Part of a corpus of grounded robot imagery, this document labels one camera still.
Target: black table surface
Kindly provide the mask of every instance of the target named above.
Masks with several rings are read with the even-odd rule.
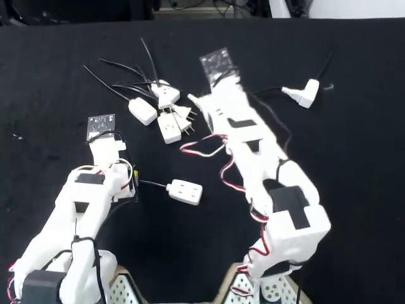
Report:
[[[209,86],[199,57],[227,47],[244,87],[255,91],[303,87],[332,45],[333,61],[310,110],[274,92],[261,96],[291,129],[289,156],[318,188],[332,223],[306,267],[304,291],[315,303],[402,303],[404,34],[403,19],[0,28],[2,285],[8,265],[51,213],[69,171],[91,163],[84,145],[87,117],[116,113],[116,130],[127,138],[143,178],[190,180],[202,184],[204,194],[199,206],[190,206],[142,187],[140,202],[108,222],[99,247],[117,256],[151,302],[212,300],[231,263],[241,261],[259,236],[244,196],[220,182],[218,171],[228,156],[178,151],[208,133],[202,115],[193,124],[196,133],[165,145],[157,122],[141,125],[126,101],[82,65],[109,83],[136,80],[97,59],[141,65],[151,73],[143,37],[160,77],[201,95]],[[189,102],[183,98],[179,104]],[[272,124],[268,112],[252,105]],[[240,180],[236,170],[228,178]]]

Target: white robotic arm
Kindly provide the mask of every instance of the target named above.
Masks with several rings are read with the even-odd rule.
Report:
[[[243,178],[251,215],[263,224],[261,238],[249,249],[239,270],[253,279],[289,274],[308,260],[330,230],[313,183],[288,159],[275,134],[250,107],[226,49],[201,58],[211,94],[190,96],[213,134],[226,138],[227,153]],[[283,188],[267,189],[277,180]]]
[[[100,137],[90,147],[98,165],[70,172],[45,226],[13,266],[15,294],[23,303],[51,304],[57,298],[64,304],[99,301],[95,252],[103,257],[99,261],[101,284],[109,290],[116,258],[108,251],[95,251],[92,240],[111,202],[134,195],[132,166],[119,158],[113,136]],[[101,156],[102,151],[109,153]]]

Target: electrical outlet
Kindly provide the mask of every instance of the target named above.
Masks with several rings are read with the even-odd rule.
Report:
[[[131,99],[128,104],[131,114],[144,125],[149,125],[158,117],[158,112],[142,98]]]
[[[202,185],[180,179],[173,179],[171,184],[167,185],[166,190],[169,191],[171,198],[194,206],[199,204],[203,193]]]
[[[159,83],[169,84],[164,80],[159,80]],[[167,85],[158,86],[156,83],[151,84],[152,92],[159,98],[159,109],[170,108],[172,104],[180,99],[180,91],[168,87]]]
[[[162,113],[158,117],[158,124],[166,144],[181,140],[182,133],[172,113]]]

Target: white plug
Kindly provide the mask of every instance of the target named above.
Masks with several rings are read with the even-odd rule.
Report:
[[[149,125],[158,117],[158,112],[155,108],[142,98],[131,99],[128,104],[128,109],[131,114],[144,125]]]
[[[169,84],[164,80],[159,80],[159,83]],[[174,87],[169,87],[167,85],[158,86],[156,82],[151,84],[152,92],[159,99],[159,109],[170,108],[172,104],[180,99],[180,91]]]
[[[191,108],[189,108],[188,106],[177,106],[173,104],[171,108],[174,112],[176,112],[179,116],[183,118],[187,118],[191,113]]]
[[[182,138],[182,133],[177,125],[176,118],[172,113],[163,112],[158,117],[158,124],[163,140],[166,144],[174,143]]]
[[[295,90],[288,87],[282,87],[281,91],[290,96],[293,100],[297,101],[300,106],[309,109],[318,94],[319,81],[316,79],[309,79],[305,89]]]
[[[191,122],[188,121],[187,119],[181,117],[181,116],[180,116],[179,114],[177,114],[176,112],[173,113],[173,116],[175,117],[175,120],[176,120],[176,122],[177,122],[178,127],[180,128],[180,131],[186,132],[188,135],[190,135],[190,134],[187,132],[187,129],[188,129],[188,128],[192,128],[192,127],[191,127]]]
[[[180,179],[173,179],[171,184],[166,186],[169,196],[174,200],[197,206],[203,193],[203,187],[199,184],[186,182]]]

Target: metal plate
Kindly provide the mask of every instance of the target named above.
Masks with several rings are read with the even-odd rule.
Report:
[[[200,57],[200,62],[211,85],[220,75],[236,68],[230,59],[227,48]]]
[[[109,289],[109,304],[141,304],[127,277],[120,274]]]
[[[87,121],[87,140],[105,132],[115,130],[115,114],[89,117]],[[101,138],[113,137],[114,134],[105,134]]]

